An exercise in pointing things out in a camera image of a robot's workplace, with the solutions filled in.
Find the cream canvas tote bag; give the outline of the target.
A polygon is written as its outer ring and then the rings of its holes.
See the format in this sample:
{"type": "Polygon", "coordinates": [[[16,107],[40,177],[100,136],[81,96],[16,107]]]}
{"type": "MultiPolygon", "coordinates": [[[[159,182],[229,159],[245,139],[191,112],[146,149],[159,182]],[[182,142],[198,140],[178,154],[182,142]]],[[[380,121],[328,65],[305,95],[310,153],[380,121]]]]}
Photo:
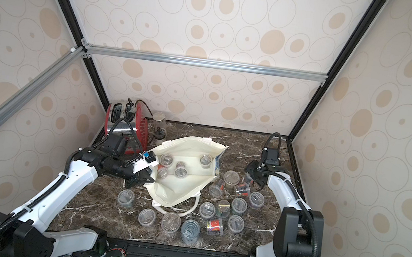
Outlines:
{"type": "Polygon", "coordinates": [[[201,190],[218,178],[220,157],[227,149],[211,138],[197,136],[168,140],[152,149],[158,164],[152,167],[154,182],[145,184],[152,207],[165,215],[168,208],[193,198],[193,206],[178,216],[195,211],[201,190]]]}

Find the dark lid seed jar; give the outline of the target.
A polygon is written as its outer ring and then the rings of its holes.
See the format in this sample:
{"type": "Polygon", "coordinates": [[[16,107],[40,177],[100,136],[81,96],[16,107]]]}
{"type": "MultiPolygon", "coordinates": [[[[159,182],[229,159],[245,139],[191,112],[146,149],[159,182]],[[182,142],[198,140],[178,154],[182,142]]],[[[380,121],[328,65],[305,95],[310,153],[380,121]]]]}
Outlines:
{"type": "Polygon", "coordinates": [[[217,217],[227,219],[231,215],[231,203],[228,200],[218,201],[215,207],[217,217]]]}

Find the wide clear seed jar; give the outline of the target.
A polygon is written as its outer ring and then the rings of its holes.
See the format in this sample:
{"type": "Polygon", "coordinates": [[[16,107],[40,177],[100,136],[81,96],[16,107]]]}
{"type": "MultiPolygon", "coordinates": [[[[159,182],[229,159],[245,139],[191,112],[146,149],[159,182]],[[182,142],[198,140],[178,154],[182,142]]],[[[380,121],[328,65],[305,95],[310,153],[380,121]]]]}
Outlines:
{"type": "Polygon", "coordinates": [[[165,236],[172,237],[182,226],[181,217],[176,213],[167,213],[161,219],[161,228],[165,236]]]}

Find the red label jar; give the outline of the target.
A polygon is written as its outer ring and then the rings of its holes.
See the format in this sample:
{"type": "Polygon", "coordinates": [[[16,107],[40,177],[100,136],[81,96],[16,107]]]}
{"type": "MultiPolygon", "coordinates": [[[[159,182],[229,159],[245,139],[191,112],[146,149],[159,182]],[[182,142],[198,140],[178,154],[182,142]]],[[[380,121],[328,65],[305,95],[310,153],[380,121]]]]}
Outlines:
{"type": "Polygon", "coordinates": [[[223,227],[222,219],[214,218],[212,220],[208,220],[206,224],[206,232],[207,232],[207,235],[223,236],[224,227],[223,227]]]}

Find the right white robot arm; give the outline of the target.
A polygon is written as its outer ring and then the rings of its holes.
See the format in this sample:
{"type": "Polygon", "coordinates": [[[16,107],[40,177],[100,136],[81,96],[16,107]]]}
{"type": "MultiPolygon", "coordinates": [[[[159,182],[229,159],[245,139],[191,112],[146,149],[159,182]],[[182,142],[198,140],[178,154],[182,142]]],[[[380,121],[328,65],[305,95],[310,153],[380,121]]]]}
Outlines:
{"type": "Polygon", "coordinates": [[[256,160],[246,173],[273,192],[281,209],[272,241],[252,249],[249,257],[320,257],[324,217],[302,199],[290,176],[256,160]]]}

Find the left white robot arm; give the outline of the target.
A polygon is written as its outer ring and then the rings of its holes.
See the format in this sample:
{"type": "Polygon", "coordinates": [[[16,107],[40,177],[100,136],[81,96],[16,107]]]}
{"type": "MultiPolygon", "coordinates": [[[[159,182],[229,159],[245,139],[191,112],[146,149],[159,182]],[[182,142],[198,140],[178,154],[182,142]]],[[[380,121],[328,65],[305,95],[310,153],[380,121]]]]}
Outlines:
{"type": "Polygon", "coordinates": [[[9,214],[0,213],[0,257],[62,257],[86,252],[104,257],[108,250],[105,230],[98,227],[51,232],[48,227],[58,213],[83,188],[99,176],[122,178],[129,187],[153,183],[152,170],[158,165],[151,152],[130,161],[87,147],[73,152],[64,170],[35,197],[9,214]]]}

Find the clear lid seed jar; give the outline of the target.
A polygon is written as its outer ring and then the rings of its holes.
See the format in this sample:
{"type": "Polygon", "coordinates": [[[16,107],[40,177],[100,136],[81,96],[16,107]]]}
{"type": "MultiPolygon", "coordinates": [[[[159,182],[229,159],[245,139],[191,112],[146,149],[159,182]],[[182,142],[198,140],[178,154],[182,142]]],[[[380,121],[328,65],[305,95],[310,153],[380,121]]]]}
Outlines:
{"type": "Polygon", "coordinates": [[[166,167],[158,167],[157,179],[163,180],[168,176],[168,169],[166,167]]]}

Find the seed jar in bag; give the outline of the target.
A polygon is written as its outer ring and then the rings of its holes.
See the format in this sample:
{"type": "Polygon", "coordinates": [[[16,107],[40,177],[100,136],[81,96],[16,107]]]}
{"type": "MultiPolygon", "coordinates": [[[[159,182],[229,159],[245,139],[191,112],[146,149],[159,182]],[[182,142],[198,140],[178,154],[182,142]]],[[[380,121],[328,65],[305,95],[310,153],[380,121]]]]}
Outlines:
{"type": "Polygon", "coordinates": [[[201,166],[203,169],[208,169],[208,168],[210,168],[212,162],[213,162],[213,158],[212,158],[211,155],[208,155],[208,154],[203,154],[203,155],[199,158],[200,166],[201,166]]]}
{"type": "Polygon", "coordinates": [[[185,162],[178,162],[176,164],[175,170],[174,170],[174,175],[177,178],[185,178],[188,176],[188,171],[187,171],[187,166],[185,162]]]}
{"type": "Polygon", "coordinates": [[[170,168],[174,163],[174,158],[171,155],[164,154],[160,157],[159,164],[162,167],[170,168]]]}

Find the small bottle behind bag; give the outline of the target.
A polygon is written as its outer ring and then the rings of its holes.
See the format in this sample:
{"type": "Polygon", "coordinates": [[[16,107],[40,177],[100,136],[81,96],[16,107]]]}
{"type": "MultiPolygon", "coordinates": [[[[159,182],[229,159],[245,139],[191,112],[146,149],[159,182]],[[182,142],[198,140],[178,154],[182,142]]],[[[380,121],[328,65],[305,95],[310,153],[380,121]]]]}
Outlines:
{"type": "Polygon", "coordinates": [[[167,138],[166,130],[158,127],[154,132],[153,144],[154,146],[161,145],[167,138]]]}

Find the red chrome toaster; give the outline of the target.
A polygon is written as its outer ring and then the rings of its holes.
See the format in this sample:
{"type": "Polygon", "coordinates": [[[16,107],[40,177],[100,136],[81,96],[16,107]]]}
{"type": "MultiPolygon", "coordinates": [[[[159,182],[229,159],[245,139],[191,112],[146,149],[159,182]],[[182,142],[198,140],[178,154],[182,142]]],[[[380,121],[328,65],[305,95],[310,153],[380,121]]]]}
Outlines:
{"type": "Polygon", "coordinates": [[[152,115],[150,108],[143,100],[133,102],[131,99],[126,101],[112,102],[108,109],[104,124],[105,134],[108,134],[113,125],[121,118],[125,121],[118,122],[113,130],[115,135],[121,135],[128,139],[126,153],[139,153],[147,150],[150,141],[149,124],[147,113],[152,115]]]}

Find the glass spice shaker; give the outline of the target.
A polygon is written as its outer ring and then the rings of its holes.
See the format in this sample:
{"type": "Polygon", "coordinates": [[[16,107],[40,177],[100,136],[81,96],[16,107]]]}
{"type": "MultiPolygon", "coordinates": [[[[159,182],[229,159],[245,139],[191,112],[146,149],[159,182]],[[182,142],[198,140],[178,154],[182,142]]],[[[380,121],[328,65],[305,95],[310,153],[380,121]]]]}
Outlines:
{"type": "Polygon", "coordinates": [[[153,113],[152,116],[154,131],[158,132],[158,130],[165,130],[166,129],[166,114],[160,111],[153,113]]]}

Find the left diagonal aluminium bar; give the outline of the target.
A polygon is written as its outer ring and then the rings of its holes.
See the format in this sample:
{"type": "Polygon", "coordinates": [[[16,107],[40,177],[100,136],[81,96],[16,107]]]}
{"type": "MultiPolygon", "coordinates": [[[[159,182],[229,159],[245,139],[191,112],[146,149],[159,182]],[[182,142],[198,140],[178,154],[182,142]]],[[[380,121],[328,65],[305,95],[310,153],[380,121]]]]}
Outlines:
{"type": "Polygon", "coordinates": [[[66,53],[57,62],[50,65],[45,71],[30,81],[22,89],[0,106],[0,127],[7,122],[14,114],[23,108],[31,99],[37,96],[46,86],[48,86],[58,75],[64,72],[74,60],[84,56],[84,48],[76,46],[66,53]]]}

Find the horizontal aluminium frame bar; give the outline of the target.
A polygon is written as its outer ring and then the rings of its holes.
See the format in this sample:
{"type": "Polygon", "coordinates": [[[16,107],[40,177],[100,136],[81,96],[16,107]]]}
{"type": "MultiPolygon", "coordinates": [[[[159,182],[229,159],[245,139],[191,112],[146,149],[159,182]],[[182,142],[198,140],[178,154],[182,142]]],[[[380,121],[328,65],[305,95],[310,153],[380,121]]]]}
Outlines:
{"type": "Polygon", "coordinates": [[[291,69],[283,69],[276,67],[268,67],[261,65],[253,65],[246,63],[221,61],[221,60],[209,60],[201,59],[187,56],[171,55],[171,54],[160,54],[153,52],[136,51],[130,49],[106,47],[92,44],[85,44],[87,52],[91,54],[106,55],[113,57],[121,57],[128,59],[138,59],[151,62],[163,62],[171,63],[174,65],[186,65],[193,67],[201,67],[208,69],[224,70],[239,73],[253,73],[260,74],[262,76],[275,76],[275,77],[285,77],[290,79],[302,79],[310,80],[324,83],[328,76],[323,73],[310,72],[310,71],[299,71],[291,69]]]}

